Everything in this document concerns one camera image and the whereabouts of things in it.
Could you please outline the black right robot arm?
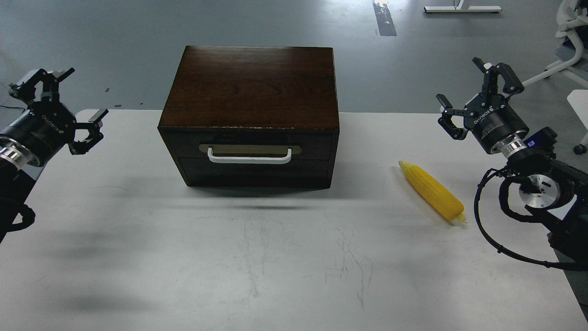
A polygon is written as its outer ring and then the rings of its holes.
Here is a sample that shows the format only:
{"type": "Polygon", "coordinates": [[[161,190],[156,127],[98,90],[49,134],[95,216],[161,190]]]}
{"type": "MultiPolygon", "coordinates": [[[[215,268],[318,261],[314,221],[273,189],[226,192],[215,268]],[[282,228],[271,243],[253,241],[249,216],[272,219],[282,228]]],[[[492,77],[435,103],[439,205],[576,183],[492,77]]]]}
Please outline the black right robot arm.
{"type": "Polygon", "coordinates": [[[576,272],[587,270],[587,174],[556,159],[557,134],[548,126],[533,135],[509,105],[523,83],[506,63],[472,59],[483,73],[481,91],[464,109],[456,109],[443,94],[439,125],[454,140],[471,133],[485,153],[506,157],[503,168],[485,172],[473,202],[479,231],[498,253],[526,263],[576,272]],[[548,229],[550,247],[571,259],[569,263],[540,261],[507,249],[483,228],[479,202],[483,188],[501,177],[498,203],[502,212],[521,223],[538,223],[548,229]]]}

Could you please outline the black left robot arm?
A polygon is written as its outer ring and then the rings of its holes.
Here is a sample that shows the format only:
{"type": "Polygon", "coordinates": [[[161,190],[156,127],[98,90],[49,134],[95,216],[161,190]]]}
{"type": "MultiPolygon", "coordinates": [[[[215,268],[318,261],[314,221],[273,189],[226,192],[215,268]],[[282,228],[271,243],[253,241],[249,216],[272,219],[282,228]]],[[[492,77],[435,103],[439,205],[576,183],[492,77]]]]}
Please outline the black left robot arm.
{"type": "Polygon", "coordinates": [[[25,166],[42,168],[65,146],[72,155],[86,154],[103,139],[100,129],[107,109],[79,122],[60,100],[59,84],[74,71],[41,68],[9,86],[9,95],[26,107],[0,135],[2,238],[35,222],[36,214],[25,201],[36,179],[24,171],[25,166]]]}

